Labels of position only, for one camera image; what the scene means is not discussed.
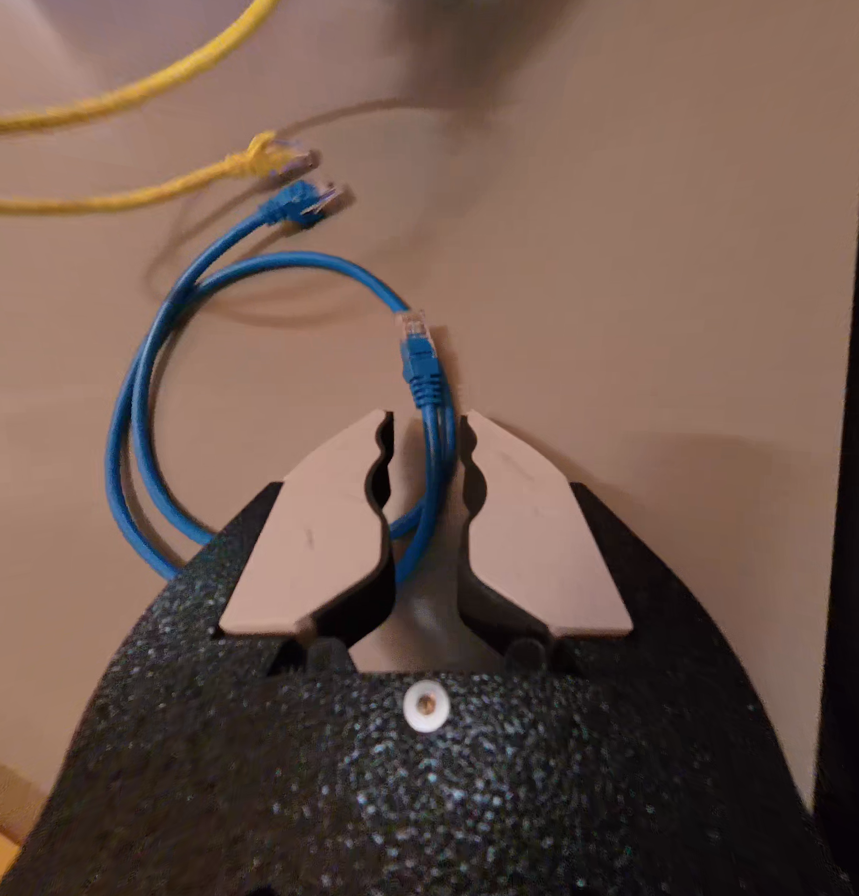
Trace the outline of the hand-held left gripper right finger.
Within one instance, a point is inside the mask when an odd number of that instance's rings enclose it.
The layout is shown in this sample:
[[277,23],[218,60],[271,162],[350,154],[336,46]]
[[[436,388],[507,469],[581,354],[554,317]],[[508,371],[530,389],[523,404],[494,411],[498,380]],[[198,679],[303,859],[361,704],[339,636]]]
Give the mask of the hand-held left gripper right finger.
[[618,639],[626,604],[567,476],[544,454],[472,409],[461,418],[467,512],[458,614],[499,655],[535,642]]

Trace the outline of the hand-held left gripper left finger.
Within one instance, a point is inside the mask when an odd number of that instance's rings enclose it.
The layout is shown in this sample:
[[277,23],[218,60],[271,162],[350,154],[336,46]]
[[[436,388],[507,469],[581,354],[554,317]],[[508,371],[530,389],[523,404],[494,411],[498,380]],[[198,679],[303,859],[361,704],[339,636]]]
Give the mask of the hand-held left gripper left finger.
[[393,455],[393,414],[374,409],[285,477],[223,610],[223,634],[349,648],[390,616],[396,586],[383,509]]

